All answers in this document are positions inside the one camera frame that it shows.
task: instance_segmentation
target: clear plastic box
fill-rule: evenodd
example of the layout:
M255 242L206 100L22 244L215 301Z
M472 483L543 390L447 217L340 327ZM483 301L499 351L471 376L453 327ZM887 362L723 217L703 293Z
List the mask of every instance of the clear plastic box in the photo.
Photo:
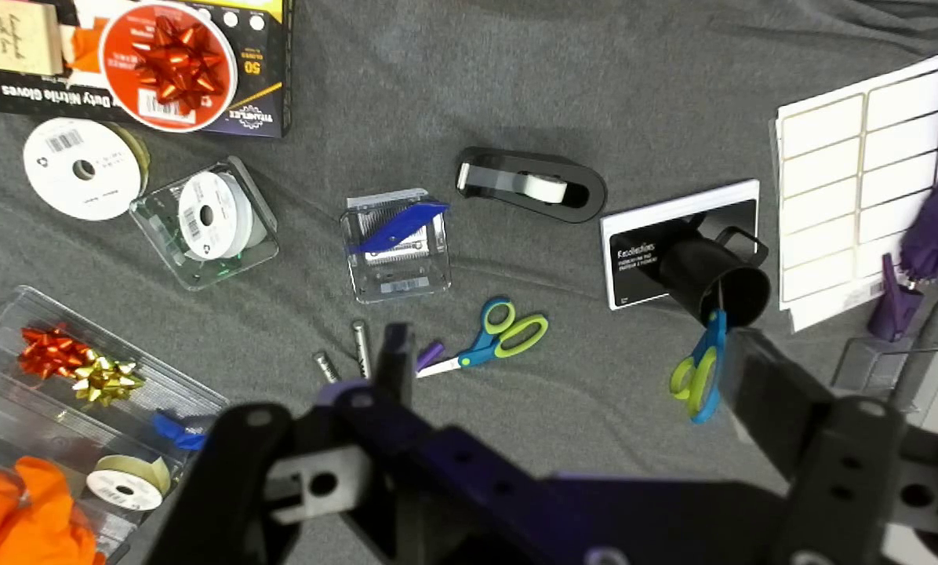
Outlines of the clear plastic box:
M133 201L128 217L191 293L279 255L279 222L238 156L142 194Z
M443 215L390 250L354 250L354 244L391 215L428 197L428 189L400 189L344 201L344 264L358 301L371 305L400 295L445 293L453 285Z
M22 375L22 330L57 323L66 323L74 340L111 358L135 362L139 375L143 375L143 388L135 390L128 401L103 410L79 401L73 383L64 376L37 379ZM149 419L158 412L175 419L219 415L225 405L228 401L219 394L195 383L37 290L20 290L0 308L0 470L12 473L20 456L57 462L68 479L74 502L97 532L100 553L111 560L119 560L128 549L133 535L146 514L97 498L86 487L95 465L103 456L133 456L143 462L162 458L173 480L179 480L188 470L191 453L159 438L149 428Z

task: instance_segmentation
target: black tape dispenser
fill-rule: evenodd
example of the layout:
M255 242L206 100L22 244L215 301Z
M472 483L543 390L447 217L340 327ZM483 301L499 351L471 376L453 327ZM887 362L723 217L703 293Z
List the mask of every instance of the black tape dispenser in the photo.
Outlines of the black tape dispenser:
M471 148L458 164L463 197L494 197L560 222L587 222L605 209L603 176L560 156Z

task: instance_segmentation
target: scissors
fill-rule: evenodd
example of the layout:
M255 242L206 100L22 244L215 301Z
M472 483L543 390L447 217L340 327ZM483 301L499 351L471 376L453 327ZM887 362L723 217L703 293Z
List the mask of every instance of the scissors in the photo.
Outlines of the scissors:
M428 379L435 375L480 367L494 358L518 358L522 351L530 351L548 334L548 327L551 322L546 315L518 319L518 308L494 295L480 308L480 334L472 336L471 348L423 367L418 376Z
M729 342L729 315L719 285L719 305L709 319L706 334L668 376L668 394L688 405L692 423L706 423L719 412L719 376L723 365L723 342Z

